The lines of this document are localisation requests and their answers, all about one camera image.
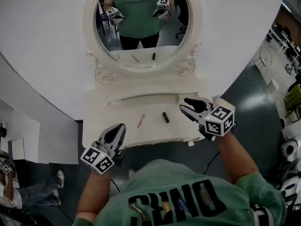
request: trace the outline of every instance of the gray floor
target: gray floor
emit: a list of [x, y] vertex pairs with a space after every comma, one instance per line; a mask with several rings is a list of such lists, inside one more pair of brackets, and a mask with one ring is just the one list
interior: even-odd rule
[[[253, 157], [261, 173], [272, 177], [281, 162], [281, 124], [272, 97], [256, 66], [247, 66], [222, 97], [236, 106], [236, 137]], [[81, 138], [82, 123], [79, 124], [79, 154], [83, 152]], [[195, 172], [203, 173], [216, 153], [216, 144], [206, 140], [197, 142], [193, 147], [188, 147], [186, 143], [165, 143], [128, 148], [124, 151], [125, 160], [121, 168], [113, 170], [113, 180], [122, 188], [130, 168], [142, 168], [159, 158], [183, 163]], [[74, 218], [80, 194], [90, 173], [87, 166], [82, 162], [79, 165], [43, 165], [16, 161], [16, 168], [21, 186], [41, 182], [55, 174], [58, 168], [62, 168], [66, 180], [65, 187], [60, 189], [63, 202], [60, 208], [68, 217]], [[227, 180], [219, 156], [211, 164], [207, 174]], [[116, 193], [115, 186], [111, 185], [111, 195]], [[39, 207], [32, 209], [32, 212], [47, 216], [55, 226], [72, 225], [58, 207]]]
[[[175, 10], [175, 7], [173, 8], [171, 17], [169, 18], [169, 20], [167, 20], [166, 24], [162, 26], [157, 47], [168, 45], [178, 46], [181, 43], [184, 35], [179, 35], [178, 39], [175, 37], [175, 35], [180, 32], [180, 27], [183, 26], [183, 24], [178, 19], [180, 13], [181, 11], [179, 6], [177, 7], [177, 11]], [[103, 45], [107, 48], [107, 50], [123, 50], [119, 39], [119, 33], [117, 33], [116, 35], [114, 27], [109, 28], [107, 22], [103, 22], [103, 26], [104, 33], [101, 26], [98, 27], [97, 30], [99, 38], [102, 41]], [[139, 43], [138, 48], [143, 48], [141, 43]]]

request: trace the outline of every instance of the person in white shirt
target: person in white shirt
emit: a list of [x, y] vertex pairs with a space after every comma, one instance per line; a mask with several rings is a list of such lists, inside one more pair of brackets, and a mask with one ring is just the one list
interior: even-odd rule
[[56, 177], [50, 178], [44, 183], [38, 183], [30, 187], [14, 188], [13, 178], [15, 172], [11, 170], [5, 185], [5, 175], [0, 176], [0, 205], [8, 208], [24, 210], [30, 206], [56, 206], [61, 204], [58, 188], [64, 185], [64, 172], [59, 170]]

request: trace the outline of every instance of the dark floor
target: dark floor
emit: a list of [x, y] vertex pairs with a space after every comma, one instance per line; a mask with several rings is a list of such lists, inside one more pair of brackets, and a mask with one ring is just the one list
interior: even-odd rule
[[[238, 79], [222, 96], [236, 107], [238, 129], [236, 137], [250, 153], [264, 176], [272, 177], [281, 162], [279, 146], [282, 140], [280, 119], [267, 90], [267, 86], [256, 66], [247, 66]], [[82, 123], [79, 124], [79, 155], [83, 152], [81, 145]], [[202, 140], [193, 147], [186, 143], [165, 143], [144, 145], [126, 149], [125, 160], [120, 169], [114, 168], [113, 180], [122, 188], [131, 167], [142, 168], [154, 159], [166, 159], [183, 163], [193, 171], [204, 173], [207, 164], [217, 153], [216, 143]], [[81, 161], [79, 165], [36, 164], [17, 161], [16, 167], [21, 186], [29, 186], [47, 179], [58, 168], [65, 171], [65, 187], [60, 189], [62, 205], [58, 207], [39, 207], [33, 213], [45, 215], [55, 226], [71, 226], [77, 203], [89, 176], [90, 169]], [[208, 175], [227, 179], [219, 156], [211, 164]], [[111, 185], [111, 195], [117, 190]]]

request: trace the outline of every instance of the sleeve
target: sleeve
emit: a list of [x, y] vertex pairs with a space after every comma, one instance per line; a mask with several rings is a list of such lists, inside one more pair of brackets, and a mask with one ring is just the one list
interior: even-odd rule
[[4, 187], [5, 186], [2, 183], [0, 183], [0, 197], [3, 197]]
[[285, 201], [271, 184], [259, 173], [242, 177], [236, 183], [249, 196], [251, 204], [267, 208], [274, 220], [275, 226], [280, 226], [286, 218]]
[[72, 226], [93, 226], [93, 224], [83, 218], [76, 218]]

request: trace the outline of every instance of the white mirror frame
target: white mirror frame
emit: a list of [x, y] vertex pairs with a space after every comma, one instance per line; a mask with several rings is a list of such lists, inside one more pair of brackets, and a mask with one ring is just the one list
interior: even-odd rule
[[112, 73], [123, 74], [134, 77], [149, 77], [162, 74], [171, 70], [180, 64], [194, 64], [194, 52], [199, 50], [201, 44], [201, 26], [202, 26], [202, 9], [199, 0], [187, 0], [190, 10], [189, 26], [182, 43], [177, 49], [176, 54], [158, 64], [149, 68], [133, 68], [125, 66], [113, 59], [108, 52], [102, 47], [95, 29], [95, 11], [99, 0], [87, 0], [83, 14], [83, 29], [86, 39], [87, 54], [96, 57], [98, 66], [112, 71]]

